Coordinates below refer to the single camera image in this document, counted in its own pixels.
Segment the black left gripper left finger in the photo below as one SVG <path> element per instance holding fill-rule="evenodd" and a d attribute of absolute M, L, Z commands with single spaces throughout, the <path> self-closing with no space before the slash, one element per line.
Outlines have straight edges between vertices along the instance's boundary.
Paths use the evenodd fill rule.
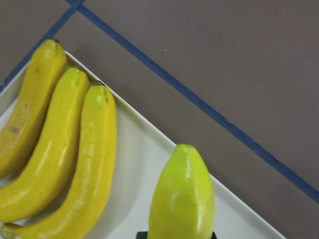
<path fill-rule="evenodd" d="M 137 234 L 136 234 L 136 239 L 147 239 L 147 238 L 148 238 L 147 231 L 137 232 Z"/>

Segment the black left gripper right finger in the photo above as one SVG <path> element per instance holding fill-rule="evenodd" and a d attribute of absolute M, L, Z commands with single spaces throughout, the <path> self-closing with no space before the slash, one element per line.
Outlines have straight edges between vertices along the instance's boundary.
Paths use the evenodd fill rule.
<path fill-rule="evenodd" d="M 215 232 L 212 233 L 211 239 L 217 239 L 217 236 L 216 236 Z"/>

